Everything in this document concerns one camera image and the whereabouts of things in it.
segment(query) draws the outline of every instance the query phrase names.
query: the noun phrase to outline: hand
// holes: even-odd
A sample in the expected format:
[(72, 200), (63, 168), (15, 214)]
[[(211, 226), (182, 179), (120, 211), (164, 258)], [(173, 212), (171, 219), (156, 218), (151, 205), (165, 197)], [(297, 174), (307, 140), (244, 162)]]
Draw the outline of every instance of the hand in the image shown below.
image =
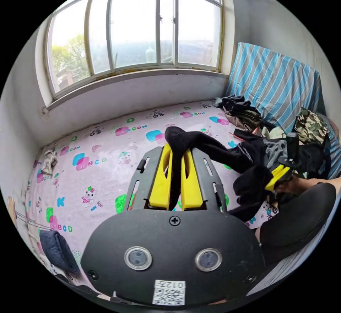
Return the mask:
[(293, 178), (283, 184), (279, 185), (275, 191), (277, 193), (298, 193), (299, 192), (299, 178), (296, 175), (293, 175)]

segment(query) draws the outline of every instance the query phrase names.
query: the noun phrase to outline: camouflage fabric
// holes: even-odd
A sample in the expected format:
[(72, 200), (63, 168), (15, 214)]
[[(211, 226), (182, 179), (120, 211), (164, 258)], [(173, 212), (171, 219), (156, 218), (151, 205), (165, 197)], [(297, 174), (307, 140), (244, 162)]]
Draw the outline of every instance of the camouflage fabric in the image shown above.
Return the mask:
[(301, 107), (298, 113), (294, 130), (298, 133), (299, 140), (304, 143), (324, 143), (328, 132), (327, 125), (317, 114)]

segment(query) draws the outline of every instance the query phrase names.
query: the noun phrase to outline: blue cloth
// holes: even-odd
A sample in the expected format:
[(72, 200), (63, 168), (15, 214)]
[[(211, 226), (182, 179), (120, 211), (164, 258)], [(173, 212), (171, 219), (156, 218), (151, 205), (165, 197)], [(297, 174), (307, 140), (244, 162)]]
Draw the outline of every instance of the blue cloth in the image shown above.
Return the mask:
[(55, 230), (40, 230), (40, 244), (47, 259), (58, 268), (73, 274), (80, 270), (65, 238)]
[(244, 95), (263, 121), (291, 132), (301, 107), (325, 113), (320, 74), (291, 57), (250, 43), (238, 43), (223, 96)]

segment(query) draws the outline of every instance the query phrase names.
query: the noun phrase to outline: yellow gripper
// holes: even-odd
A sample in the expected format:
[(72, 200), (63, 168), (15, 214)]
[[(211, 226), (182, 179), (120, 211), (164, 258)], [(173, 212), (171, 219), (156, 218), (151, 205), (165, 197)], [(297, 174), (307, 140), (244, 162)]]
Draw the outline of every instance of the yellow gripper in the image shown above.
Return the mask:
[(278, 180), (280, 180), (288, 171), (290, 170), (289, 167), (284, 167), (283, 165), (279, 165), (276, 167), (271, 173), (273, 178), (268, 182), (265, 189), (268, 191), (273, 191), (274, 186)]
[(168, 210), (169, 196), (171, 193), (173, 153), (168, 144), (164, 145), (159, 165), (155, 174), (154, 184), (149, 196), (149, 204), (153, 207), (160, 207)]
[(181, 160), (181, 203), (182, 210), (200, 208), (203, 203), (190, 150), (185, 152)]

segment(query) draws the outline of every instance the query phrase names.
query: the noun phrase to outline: green leaves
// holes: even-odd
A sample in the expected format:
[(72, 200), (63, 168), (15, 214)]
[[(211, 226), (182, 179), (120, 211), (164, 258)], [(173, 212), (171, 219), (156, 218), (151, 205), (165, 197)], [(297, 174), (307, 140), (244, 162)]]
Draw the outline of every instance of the green leaves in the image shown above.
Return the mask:
[(88, 77), (84, 36), (79, 34), (62, 47), (52, 46), (52, 61), (56, 74), (71, 74), (74, 82)]

